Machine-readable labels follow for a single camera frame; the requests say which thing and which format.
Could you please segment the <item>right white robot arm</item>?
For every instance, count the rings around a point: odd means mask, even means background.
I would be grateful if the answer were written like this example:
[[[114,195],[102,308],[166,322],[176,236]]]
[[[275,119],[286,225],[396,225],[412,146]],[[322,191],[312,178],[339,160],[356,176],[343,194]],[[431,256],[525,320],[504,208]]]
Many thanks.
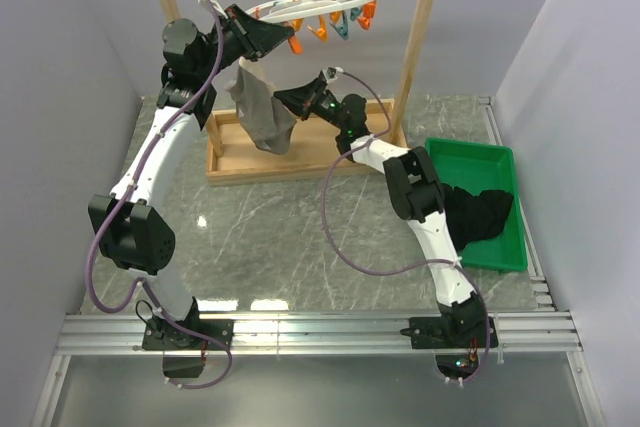
[[[341,100],[329,90],[340,74],[330,68],[308,84],[278,90],[274,98],[301,121],[318,117],[338,129],[335,138],[340,156],[331,164],[323,182],[321,201],[333,170],[347,160],[384,175],[391,206],[416,237],[435,285],[440,318],[429,330],[418,327],[418,335],[431,335],[438,348],[489,348],[491,323],[478,287],[461,266],[451,239],[445,214],[444,187],[426,149],[395,146],[383,139],[382,131],[370,132],[364,97],[348,94]]]

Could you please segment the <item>taupe underwear beige waistband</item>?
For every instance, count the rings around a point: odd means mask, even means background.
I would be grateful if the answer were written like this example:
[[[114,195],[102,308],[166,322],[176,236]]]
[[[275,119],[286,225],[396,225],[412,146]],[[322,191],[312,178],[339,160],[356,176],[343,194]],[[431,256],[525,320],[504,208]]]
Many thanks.
[[[254,146],[270,154],[286,154],[296,118],[274,97],[274,85],[262,66],[241,57],[235,80],[225,89],[234,102],[239,124]]]

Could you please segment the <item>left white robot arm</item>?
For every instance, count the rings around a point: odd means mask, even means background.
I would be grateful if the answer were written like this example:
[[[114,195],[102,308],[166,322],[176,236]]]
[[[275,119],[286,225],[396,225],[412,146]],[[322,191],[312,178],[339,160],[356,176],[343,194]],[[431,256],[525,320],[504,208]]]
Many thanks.
[[[258,20],[237,5],[214,16],[208,33],[188,19],[170,21],[162,32],[164,65],[153,124],[131,166],[107,195],[95,195],[88,213],[95,232],[85,266],[85,285],[93,304],[115,314],[99,300],[93,268],[97,256],[129,272],[151,304],[148,328],[174,349],[215,344],[200,322],[197,302],[171,267],[176,236],[161,215],[179,164],[200,135],[217,92],[214,77],[239,59],[257,61],[289,40],[293,28]]]

